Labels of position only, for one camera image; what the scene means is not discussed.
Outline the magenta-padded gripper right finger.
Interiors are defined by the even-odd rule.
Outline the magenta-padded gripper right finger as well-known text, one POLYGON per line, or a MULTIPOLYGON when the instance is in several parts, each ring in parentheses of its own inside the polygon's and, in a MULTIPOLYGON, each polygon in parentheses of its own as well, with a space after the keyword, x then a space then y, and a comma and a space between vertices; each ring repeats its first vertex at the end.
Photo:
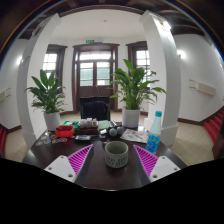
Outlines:
POLYGON ((166 156, 156 156, 137 145, 134 145, 133 148, 136 154, 135 161, 142 185, 155 182, 180 170, 180 168, 166 156))

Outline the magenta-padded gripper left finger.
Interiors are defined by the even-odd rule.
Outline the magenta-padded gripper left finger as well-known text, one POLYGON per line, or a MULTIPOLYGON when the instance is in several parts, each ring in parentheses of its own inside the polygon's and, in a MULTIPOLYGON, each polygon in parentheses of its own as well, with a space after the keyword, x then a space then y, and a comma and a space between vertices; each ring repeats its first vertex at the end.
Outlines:
POLYGON ((91 161, 92 156, 93 145, 88 145, 69 156, 60 155, 45 168, 45 171, 75 183, 81 172, 85 171, 84 165, 91 161))

